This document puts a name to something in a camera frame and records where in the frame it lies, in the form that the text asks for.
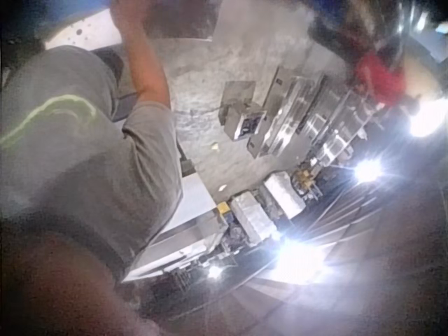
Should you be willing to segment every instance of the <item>ceiling light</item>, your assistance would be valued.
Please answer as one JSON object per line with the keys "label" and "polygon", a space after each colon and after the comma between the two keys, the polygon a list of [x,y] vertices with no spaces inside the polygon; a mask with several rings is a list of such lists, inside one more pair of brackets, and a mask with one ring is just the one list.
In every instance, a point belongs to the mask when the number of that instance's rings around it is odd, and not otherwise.
{"label": "ceiling light", "polygon": [[382,175],[379,160],[364,160],[355,168],[355,176],[359,183],[373,182]]}
{"label": "ceiling light", "polygon": [[448,111],[448,99],[423,101],[420,111],[411,117],[411,134],[414,137],[427,137],[443,123]]}
{"label": "ceiling light", "polygon": [[275,272],[290,284],[308,284],[323,269],[322,250],[296,241],[285,241]]}
{"label": "ceiling light", "polygon": [[217,279],[221,276],[221,273],[223,272],[223,269],[218,266],[211,266],[209,268],[209,278],[210,279]]}
{"label": "ceiling light", "polygon": [[274,231],[274,232],[271,234],[271,238],[272,238],[272,240],[274,240],[275,242],[280,242],[280,240],[281,240],[281,233],[278,232],[278,231]]}

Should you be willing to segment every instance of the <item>person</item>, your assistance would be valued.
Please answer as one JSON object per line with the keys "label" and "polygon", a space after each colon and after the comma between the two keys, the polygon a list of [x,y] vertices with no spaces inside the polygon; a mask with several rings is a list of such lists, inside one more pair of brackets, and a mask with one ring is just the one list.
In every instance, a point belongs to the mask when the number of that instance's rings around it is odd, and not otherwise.
{"label": "person", "polygon": [[167,80],[144,30],[145,0],[113,21],[138,102],[112,122],[107,62],[72,46],[32,58],[1,101],[2,332],[154,335],[116,284],[181,199]]}

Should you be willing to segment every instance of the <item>metal panel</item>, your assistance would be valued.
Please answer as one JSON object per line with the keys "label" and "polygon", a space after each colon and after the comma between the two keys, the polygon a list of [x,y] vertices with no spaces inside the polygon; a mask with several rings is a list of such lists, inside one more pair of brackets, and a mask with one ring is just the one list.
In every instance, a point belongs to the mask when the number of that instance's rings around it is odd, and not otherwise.
{"label": "metal panel", "polygon": [[162,233],[216,208],[216,203],[198,173],[182,178],[182,191],[182,200]]}
{"label": "metal panel", "polygon": [[288,219],[296,217],[305,209],[305,202],[294,191],[291,185],[291,179],[285,171],[272,174],[263,184]]}
{"label": "metal panel", "polygon": [[186,266],[219,244],[228,224],[217,209],[162,233],[145,248],[132,266],[125,281],[160,275]]}
{"label": "metal panel", "polygon": [[234,141],[246,139],[258,133],[265,114],[266,111],[255,102],[243,104],[238,101],[228,108],[224,132]]}
{"label": "metal panel", "polygon": [[279,67],[263,106],[267,117],[248,143],[253,157],[279,156],[284,151],[306,116],[321,80],[322,76],[305,78]]}
{"label": "metal panel", "polygon": [[275,224],[249,191],[236,196],[230,202],[230,208],[244,228],[250,246],[258,245],[277,231]]}
{"label": "metal panel", "polygon": [[339,109],[340,113],[316,154],[323,167],[329,166],[347,148],[375,113],[375,109],[354,92],[348,92]]}
{"label": "metal panel", "polygon": [[278,124],[279,110],[282,101],[291,90],[294,75],[291,70],[281,66],[277,69],[271,88],[263,104],[263,108],[267,111],[266,118],[262,121],[259,132],[251,136],[248,142],[247,149],[254,158],[267,154],[269,147],[265,144],[272,133],[273,124]]}

